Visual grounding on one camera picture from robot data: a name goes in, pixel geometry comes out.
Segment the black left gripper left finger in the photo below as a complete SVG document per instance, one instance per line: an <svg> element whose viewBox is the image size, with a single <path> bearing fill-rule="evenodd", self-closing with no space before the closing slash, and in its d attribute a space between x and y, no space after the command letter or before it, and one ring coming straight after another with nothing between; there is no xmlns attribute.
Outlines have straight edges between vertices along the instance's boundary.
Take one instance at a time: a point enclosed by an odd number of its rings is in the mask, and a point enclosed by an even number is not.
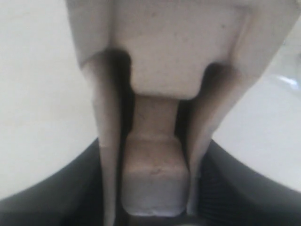
<svg viewBox="0 0 301 226"><path fill-rule="evenodd" d="M0 224L103 225L102 172L98 140L54 175L1 200Z"/></svg>

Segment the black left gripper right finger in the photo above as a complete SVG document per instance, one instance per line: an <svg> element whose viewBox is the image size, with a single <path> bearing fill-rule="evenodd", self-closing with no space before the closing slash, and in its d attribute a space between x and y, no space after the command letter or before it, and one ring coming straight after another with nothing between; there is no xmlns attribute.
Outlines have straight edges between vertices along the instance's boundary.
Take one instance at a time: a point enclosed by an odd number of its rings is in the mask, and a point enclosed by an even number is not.
<svg viewBox="0 0 301 226"><path fill-rule="evenodd" d="M301 194L211 141L199 169L197 213L208 226L299 226Z"/></svg>

